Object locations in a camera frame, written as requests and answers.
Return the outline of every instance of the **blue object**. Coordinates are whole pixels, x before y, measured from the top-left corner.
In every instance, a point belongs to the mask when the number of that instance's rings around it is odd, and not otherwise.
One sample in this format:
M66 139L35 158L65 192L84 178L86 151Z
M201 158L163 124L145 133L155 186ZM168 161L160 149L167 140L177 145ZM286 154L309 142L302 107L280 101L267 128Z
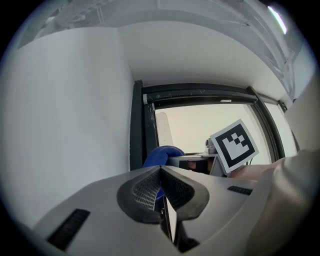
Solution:
M168 161L168 157L181 157L184 155L185 153L175 146L159 146L149 153L143 164L143 168L150 166L165 166ZM156 200L163 196L164 192L160 189L156 195Z

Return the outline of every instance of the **fluorescent light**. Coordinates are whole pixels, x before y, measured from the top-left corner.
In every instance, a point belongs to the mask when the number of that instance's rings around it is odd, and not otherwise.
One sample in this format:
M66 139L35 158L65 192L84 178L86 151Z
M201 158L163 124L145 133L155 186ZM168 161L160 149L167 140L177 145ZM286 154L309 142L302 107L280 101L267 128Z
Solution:
M281 19L279 13L277 13L272 7L268 6L268 9L272 12L273 16L275 17L276 21L279 23L280 27L282 28L283 33L287 33L287 28Z

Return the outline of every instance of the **black window frame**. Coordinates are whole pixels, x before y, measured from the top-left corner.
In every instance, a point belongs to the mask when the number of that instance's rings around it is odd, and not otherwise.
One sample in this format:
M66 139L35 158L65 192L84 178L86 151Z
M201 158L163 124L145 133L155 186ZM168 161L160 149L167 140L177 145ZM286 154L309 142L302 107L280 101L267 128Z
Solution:
M262 127L271 162L284 158L279 131L264 102L277 103L256 93L251 86L244 89L222 84L175 83L143 87L141 80L135 81L131 108L130 170L142 168L148 154L159 146L155 110L192 105L249 105Z

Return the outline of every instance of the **skin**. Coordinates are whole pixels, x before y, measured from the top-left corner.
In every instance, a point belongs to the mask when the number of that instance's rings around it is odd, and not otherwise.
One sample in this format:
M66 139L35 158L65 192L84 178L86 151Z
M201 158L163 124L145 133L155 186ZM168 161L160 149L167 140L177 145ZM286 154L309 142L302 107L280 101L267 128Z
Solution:
M238 179L238 180L258 181L261 175L264 173L264 171L275 168L277 165L281 164L284 160L285 159L282 158L271 164L242 165L239 168L233 170L230 173L229 178ZM209 159L207 174L210 173L212 164L213 164L213 161ZM188 167L190 170L195 170L196 162L195 161L188 162Z

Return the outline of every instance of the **light fixture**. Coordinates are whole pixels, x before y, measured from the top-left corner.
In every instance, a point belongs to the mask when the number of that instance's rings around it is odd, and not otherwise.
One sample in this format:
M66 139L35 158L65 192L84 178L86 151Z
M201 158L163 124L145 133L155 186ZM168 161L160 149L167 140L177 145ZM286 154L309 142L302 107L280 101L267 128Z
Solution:
M272 7L268 6L268 9L272 12L273 16L275 17L276 21L279 23L280 27L282 28L282 31L284 34L287 33L287 28L281 19L279 13L277 13Z

